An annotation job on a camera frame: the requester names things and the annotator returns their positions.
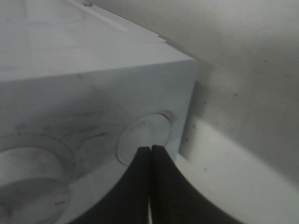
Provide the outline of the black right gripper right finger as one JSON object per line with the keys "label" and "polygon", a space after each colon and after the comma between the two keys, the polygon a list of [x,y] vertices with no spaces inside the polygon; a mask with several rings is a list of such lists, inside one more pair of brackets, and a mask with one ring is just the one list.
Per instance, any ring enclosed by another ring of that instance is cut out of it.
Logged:
{"label": "black right gripper right finger", "polygon": [[163,146],[151,148],[150,207],[155,224],[237,224],[182,175]]}

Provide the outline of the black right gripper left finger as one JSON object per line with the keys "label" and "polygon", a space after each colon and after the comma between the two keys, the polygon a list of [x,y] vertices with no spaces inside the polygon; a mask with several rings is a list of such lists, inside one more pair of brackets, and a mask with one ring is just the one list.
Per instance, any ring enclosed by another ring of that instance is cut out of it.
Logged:
{"label": "black right gripper left finger", "polygon": [[138,148],[115,186],[72,224],[147,224],[151,150]]}

